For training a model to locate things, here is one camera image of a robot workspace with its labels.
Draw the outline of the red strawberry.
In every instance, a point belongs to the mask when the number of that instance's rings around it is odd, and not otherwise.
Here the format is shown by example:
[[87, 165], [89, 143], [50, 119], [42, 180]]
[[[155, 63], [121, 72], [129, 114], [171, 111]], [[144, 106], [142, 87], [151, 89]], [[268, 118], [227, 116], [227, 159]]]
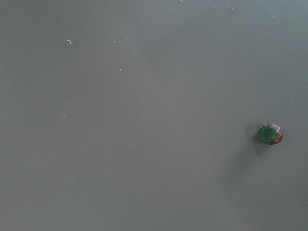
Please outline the red strawberry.
[[259, 127], [258, 138], [264, 144], [275, 145], [282, 141], [284, 133], [278, 124], [267, 123]]

